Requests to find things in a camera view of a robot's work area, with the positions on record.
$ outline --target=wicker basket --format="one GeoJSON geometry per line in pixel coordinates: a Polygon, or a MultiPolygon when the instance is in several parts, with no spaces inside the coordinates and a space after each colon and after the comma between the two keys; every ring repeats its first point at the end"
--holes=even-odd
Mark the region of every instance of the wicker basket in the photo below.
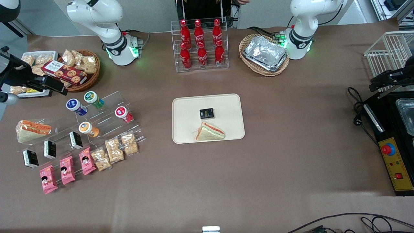
{"type": "Polygon", "coordinates": [[[282,65],[279,67],[279,69],[276,72],[270,72],[265,70],[263,67],[259,66],[258,64],[248,60],[247,58],[245,58],[243,56],[243,50],[250,44],[250,42],[252,41],[252,39],[256,36],[263,36],[266,39],[268,39],[270,42],[273,43],[277,43],[274,39],[268,37],[268,36],[264,36],[264,35],[259,35],[259,34],[252,34],[249,36],[246,36],[243,40],[241,40],[240,45],[238,46],[238,51],[239,51],[239,55],[241,57],[241,59],[243,60],[243,62],[250,68],[252,69],[254,72],[261,74],[263,76],[267,76],[267,77],[272,77],[272,76],[276,76],[280,73],[282,73],[282,71],[287,67],[287,65],[289,64],[289,56],[284,60],[284,62],[282,63],[282,65]]]}
{"type": "MultiPolygon", "coordinates": [[[[96,61],[96,72],[92,75],[92,77],[90,77],[91,75],[88,75],[88,80],[80,85],[80,86],[71,86],[67,88],[67,91],[69,92],[78,92],[78,91],[84,91],[89,89],[95,82],[96,80],[98,80],[98,76],[99,76],[99,69],[101,68],[101,63],[99,61],[99,58],[96,54],[92,53],[89,50],[78,50],[78,52],[84,56],[94,56],[95,57],[95,61],[96,61]]],[[[63,59],[62,57],[60,57],[58,59],[58,62],[62,62],[63,63],[63,59]]]]}

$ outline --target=table surface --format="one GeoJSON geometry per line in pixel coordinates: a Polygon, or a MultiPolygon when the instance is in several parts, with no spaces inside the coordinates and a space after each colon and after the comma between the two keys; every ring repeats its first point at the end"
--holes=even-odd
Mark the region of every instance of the table surface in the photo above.
{"type": "MultiPolygon", "coordinates": [[[[141,153],[112,170],[44,195],[38,172],[24,167],[17,153],[15,125],[64,117],[66,100],[83,93],[8,107],[0,122],[0,231],[182,233],[218,225],[224,233],[287,232],[343,212],[412,222],[414,197],[394,196],[380,152],[352,123],[353,101],[346,95],[348,86],[371,95],[363,52],[395,30],[395,20],[320,27],[305,58],[273,78],[252,72],[239,58],[239,42],[252,33],[247,29],[229,30],[228,70],[183,74],[175,71],[169,33],[152,34],[142,58],[124,67],[109,60],[96,36],[29,36],[30,51],[97,53],[101,79],[92,90],[100,96],[121,91],[147,139],[141,153]],[[241,98],[243,139],[173,142],[175,98],[227,93],[241,98]]],[[[356,216],[322,224],[363,229],[356,216]]]]}

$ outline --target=red emergency stop button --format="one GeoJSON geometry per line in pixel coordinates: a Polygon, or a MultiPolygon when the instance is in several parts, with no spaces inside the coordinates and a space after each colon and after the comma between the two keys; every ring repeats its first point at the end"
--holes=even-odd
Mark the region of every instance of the red emergency stop button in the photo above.
{"type": "Polygon", "coordinates": [[[381,151],[389,156],[393,156],[395,154],[395,147],[391,143],[387,143],[381,146],[381,151]]]}

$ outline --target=sandwich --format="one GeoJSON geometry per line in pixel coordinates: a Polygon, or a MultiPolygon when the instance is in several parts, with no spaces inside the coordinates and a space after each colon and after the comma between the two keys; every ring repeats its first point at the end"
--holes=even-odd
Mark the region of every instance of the sandwich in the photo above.
{"type": "Polygon", "coordinates": [[[52,132],[52,127],[31,121],[19,121],[16,126],[17,141],[25,143],[30,140],[41,138],[52,132]]]}
{"type": "Polygon", "coordinates": [[[220,140],[224,139],[226,134],[221,129],[203,121],[200,128],[198,128],[197,136],[195,139],[197,141],[204,140],[220,140]]]}

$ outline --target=control panel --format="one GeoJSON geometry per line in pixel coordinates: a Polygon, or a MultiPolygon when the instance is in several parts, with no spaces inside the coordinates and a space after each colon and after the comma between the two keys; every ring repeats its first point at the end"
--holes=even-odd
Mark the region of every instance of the control panel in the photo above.
{"type": "Polygon", "coordinates": [[[405,169],[394,138],[380,141],[378,144],[394,189],[396,191],[413,190],[413,185],[405,169]]]}

